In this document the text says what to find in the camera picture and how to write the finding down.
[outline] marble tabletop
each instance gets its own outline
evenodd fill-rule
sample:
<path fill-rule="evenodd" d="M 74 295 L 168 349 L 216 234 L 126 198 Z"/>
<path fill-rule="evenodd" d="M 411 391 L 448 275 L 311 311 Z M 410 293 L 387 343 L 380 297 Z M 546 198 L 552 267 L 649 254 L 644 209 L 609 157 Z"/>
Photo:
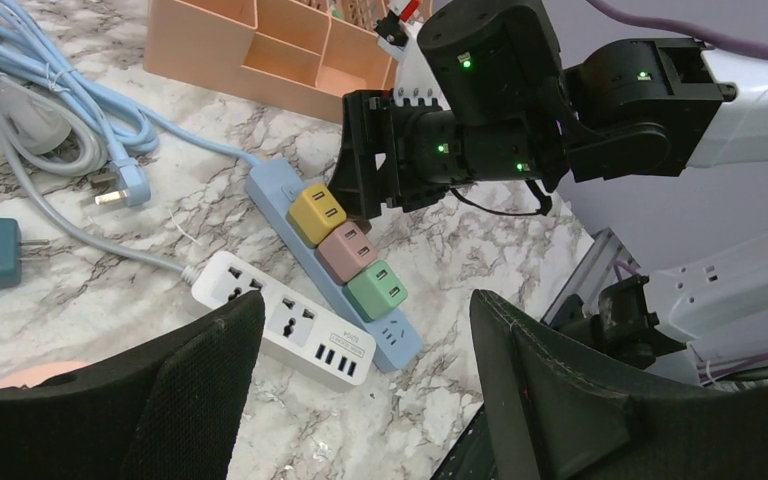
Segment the marble tabletop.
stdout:
<path fill-rule="evenodd" d="M 327 175 L 338 125 L 264 107 L 146 73 L 146 2 L 23 2 L 88 78 L 184 128 L 264 159 L 286 157 L 303 176 Z M 85 179 L 35 173 L 71 221 L 133 248 L 202 264 L 225 249 L 324 304 L 243 191 L 242 162 L 167 134 L 142 159 L 154 197 L 137 210 L 91 204 Z M 524 185 L 473 187 L 470 198 L 503 209 L 537 206 Z M 54 361 L 98 361 L 193 320 L 187 285 L 165 271 L 83 246 L 53 228 L 17 186 L 0 151 L 0 216 L 19 220 L 32 251 L 25 280 L 0 291 L 0 378 Z M 403 371 L 370 374 L 338 395 L 261 356 L 229 478 L 427 479 L 481 404 L 468 322 L 473 289 L 500 293 L 539 317 L 591 244 L 556 198 L 546 218 L 501 218 L 447 198 L 423 211 L 389 211 L 373 242 L 409 291 L 403 310 L 426 348 Z"/>

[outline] logo on power strip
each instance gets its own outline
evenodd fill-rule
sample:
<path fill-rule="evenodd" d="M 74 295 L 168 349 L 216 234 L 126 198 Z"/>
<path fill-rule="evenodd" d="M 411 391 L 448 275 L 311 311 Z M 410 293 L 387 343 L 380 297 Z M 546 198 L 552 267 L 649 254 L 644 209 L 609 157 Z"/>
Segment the logo on power strip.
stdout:
<path fill-rule="evenodd" d="M 362 348 L 358 347 L 357 345 L 353 345 L 351 342 L 349 342 L 345 338 L 337 335 L 336 333 L 332 333 L 331 334 L 331 338 L 329 340 L 331 340 L 332 343 L 335 343 L 335 344 L 345 348 L 346 350 L 354 353 L 355 355 L 357 355 L 360 358 L 363 358 L 363 356 L 366 354 L 366 352 L 364 352 Z"/>

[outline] yellow charger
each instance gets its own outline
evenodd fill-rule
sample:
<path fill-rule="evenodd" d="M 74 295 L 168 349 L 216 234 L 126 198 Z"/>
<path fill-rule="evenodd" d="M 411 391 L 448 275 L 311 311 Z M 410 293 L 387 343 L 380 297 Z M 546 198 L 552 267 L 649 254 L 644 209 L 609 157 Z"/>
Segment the yellow charger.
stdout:
<path fill-rule="evenodd" d="M 287 212 L 287 221 L 307 245 L 316 248 L 346 221 L 346 211 L 321 183 L 304 189 Z"/>

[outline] white power strip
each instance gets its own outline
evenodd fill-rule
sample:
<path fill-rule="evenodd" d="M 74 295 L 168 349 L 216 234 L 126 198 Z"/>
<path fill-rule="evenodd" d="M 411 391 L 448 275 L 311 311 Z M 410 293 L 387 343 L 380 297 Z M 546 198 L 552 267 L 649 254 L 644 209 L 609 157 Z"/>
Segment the white power strip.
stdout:
<path fill-rule="evenodd" d="M 260 290 L 266 305 L 264 354 L 337 392 L 366 380 L 375 354 L 371 335 L 229 252 L 213 255 L 193 284 L 193 313 L 251 290 Z"/>

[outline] blue power strip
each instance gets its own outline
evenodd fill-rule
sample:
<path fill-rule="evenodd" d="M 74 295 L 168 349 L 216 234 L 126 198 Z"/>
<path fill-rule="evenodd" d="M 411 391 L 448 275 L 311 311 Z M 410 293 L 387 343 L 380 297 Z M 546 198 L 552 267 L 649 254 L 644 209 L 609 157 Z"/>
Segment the blue power strip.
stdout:
<path fill-rule="evenodd" d="M 272 160 L 252 168 L 245 186 L 246 193 L 296 256 L 337 315 L 375 338 L 378 344 L 375 349 L 375 366 L 384 373 L 405 368 L 422 350 L 423 343 L 401 310 L 393 310 L 371 323 L 364 322 L 349 303 L 343 287 L 331 280 L 325 267 L 313 256 L 313 250 L 302 242 L 287 222 L 287 212 L 304 188 L 302 179 L 284 159 Z"/>

